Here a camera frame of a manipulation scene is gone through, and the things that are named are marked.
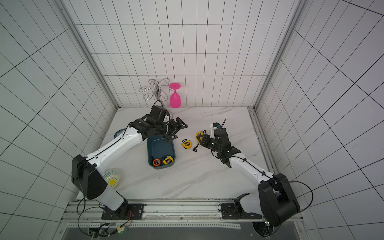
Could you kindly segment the yellow tape measure with strap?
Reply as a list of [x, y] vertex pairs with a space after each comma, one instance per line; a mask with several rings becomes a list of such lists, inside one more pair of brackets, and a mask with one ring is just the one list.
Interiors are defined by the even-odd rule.
[[196, 134], [197, 145], [193, 148], [193, 152], [195, 152], [195, 153], [198, 152], [198, 147], [204, 145], [206, 138], [207, 138], [207, 131], [206, 130], [197, 132], [197, 134]]

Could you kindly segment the small yellow 2m tape measure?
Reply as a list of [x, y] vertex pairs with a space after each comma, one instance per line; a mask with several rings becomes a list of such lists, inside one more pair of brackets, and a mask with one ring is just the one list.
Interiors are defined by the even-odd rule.
[[192, 142], [188, 139], [184, 139], [184, 140], [182, 140], [182, 146], [185, 149], [190, 149], [192, 147]]

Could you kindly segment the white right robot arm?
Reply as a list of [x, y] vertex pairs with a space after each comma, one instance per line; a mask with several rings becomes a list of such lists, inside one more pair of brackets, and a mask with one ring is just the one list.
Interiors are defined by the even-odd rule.
[[273, 174], [257, 166], [239, 149], [231, 145], [225, 129], [214, 130], [214, 137], [198, 133], [199, 145], [211, 150], [223, 164], [238, 171], [254, 186], [257, 194], [244, 194], [240, 208], [247, 214], [262, 216], [273, 227], [301, 212], [301, 206], [290, 182], [283, 174]]

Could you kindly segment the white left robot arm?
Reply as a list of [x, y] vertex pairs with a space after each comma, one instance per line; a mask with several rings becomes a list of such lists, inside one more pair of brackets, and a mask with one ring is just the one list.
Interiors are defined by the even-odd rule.
[[188, 125], [179, 117], [168, 122], [154, 120], [146, 116], [130, 123], [126, 130], [116, 139], [110, 141], [102, 148], [83, 157], [77, 155], [72, 161], [72, 183], [88, 200], [96, 200], [109, 210], [120, 212], [128, 204], [120, 194], [109, 187], [102, 176], [110, 164], [132, 147], [140, 144], [152, 135], [163, 136], [165, 140], [172, 141], [177, 138], [179, 130], [186, 129]]

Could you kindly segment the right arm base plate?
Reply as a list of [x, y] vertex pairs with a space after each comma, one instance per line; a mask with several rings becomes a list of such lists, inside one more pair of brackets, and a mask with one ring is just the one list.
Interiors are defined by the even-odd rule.
[[218, 210], [224, 220], [261, 220], [262, 216], [255, 213], [246, 213], [241, 207], [240, 200], [250, 193], [245, 193], [234, 199], [230, 204], [219, 204]]

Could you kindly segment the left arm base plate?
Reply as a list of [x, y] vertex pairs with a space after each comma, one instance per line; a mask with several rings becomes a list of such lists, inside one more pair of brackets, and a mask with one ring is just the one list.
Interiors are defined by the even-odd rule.
[[123, 203], [116, 211], [107, 206], [104, 207], [102, 220], [141, 220], [144, 212], [144, 204]]

